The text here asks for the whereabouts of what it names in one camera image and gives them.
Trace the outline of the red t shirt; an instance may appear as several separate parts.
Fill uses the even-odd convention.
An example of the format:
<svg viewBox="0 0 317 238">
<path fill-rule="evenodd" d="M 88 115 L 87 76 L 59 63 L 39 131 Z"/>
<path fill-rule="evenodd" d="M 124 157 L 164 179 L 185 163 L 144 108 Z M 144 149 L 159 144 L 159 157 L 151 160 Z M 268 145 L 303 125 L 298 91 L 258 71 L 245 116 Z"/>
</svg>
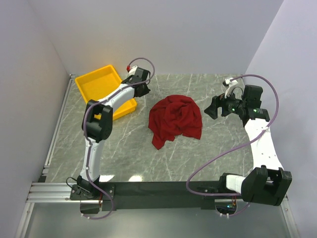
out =
<svg viewBox="0 0 317 238">
<path fill-rule="evenodd" d="M 161 149 L 176 136 L 201 139 L 202 116 L 194 100 L 184 95 L 170 95 L 157 102 L 149 112 L 148 128 L 153 132 L 152 144 Z"/>
</svg>

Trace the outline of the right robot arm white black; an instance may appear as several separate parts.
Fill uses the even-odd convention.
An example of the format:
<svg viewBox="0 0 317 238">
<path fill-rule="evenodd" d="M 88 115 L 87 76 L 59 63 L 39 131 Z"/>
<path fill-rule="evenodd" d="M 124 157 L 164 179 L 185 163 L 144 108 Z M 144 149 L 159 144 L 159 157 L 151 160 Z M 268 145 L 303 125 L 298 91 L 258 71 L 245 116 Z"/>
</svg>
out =
<svg viewBox="0 0 317 238">
<path fill-rule="evenodd" d="M 224 189 L 234 191 L 245 202 L 279 206 L 292 182 L 292 175 L 283 169 L 272 141 L 268 123 L 270 117 L 266 109 L 261 108 L 263 89 L 246 85 L 240 99 L 234 94 L 236 85 L 226 82 L 225 93 L 214 96 L 205 113 L 217 119 L 217 110 L 221 108 L 223 117 L 236 114 L 251 142 L 253 170 L 246 176 L 224 173 L 220 184 Z"/>
</svg>

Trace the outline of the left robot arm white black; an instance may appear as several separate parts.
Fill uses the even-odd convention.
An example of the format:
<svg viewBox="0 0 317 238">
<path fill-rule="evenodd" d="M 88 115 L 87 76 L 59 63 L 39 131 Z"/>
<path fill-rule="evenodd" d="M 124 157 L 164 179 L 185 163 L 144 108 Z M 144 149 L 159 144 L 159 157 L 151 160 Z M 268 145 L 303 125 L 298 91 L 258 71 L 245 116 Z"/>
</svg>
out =
<svg viewBox="0 0 317 238">
<path fill-rule="evenodd" d="M 96 200 L 99 191 L 100 161 L 113 121 L 136 108 L 136 97 L 150 92 L 146 80 L 150 72 L 138 66 L 128 67 L 128 77 L 121 80 L 112 65 L 107 65 L 75 79 L 85 102 L 82 129 L 85 133 L 84 165 L 76 184 L 72 186 L 70 200 Z"/>
</svg>

